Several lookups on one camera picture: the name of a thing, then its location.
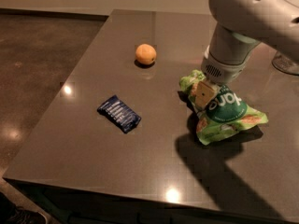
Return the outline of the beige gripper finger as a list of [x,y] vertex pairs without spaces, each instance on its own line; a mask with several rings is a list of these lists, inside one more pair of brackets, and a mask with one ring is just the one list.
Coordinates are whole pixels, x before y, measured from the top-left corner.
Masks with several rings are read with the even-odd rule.
[[217,96],[221,87],[208,79],[200,81],[195,94],[195,104],[199,109],[206,106]]

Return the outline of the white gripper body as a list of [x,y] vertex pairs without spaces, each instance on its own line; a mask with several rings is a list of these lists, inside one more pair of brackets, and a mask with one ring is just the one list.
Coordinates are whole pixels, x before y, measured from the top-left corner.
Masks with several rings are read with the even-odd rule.
[[227,84],[236,79],[247,62],[247,51],[239,46],[224,46],[217,49],[209,45],[201,69],[206,78],[216,84]]

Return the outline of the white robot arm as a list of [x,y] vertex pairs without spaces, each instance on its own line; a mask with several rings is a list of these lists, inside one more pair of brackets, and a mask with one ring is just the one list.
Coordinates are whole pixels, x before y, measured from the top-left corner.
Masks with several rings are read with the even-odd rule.
[[294,63],[299,61],[299,0],[208,0],[216,20],[201,65],[206,78],[195,103],[204,109],[220,86],[233,81],[254,48],[265,43]]

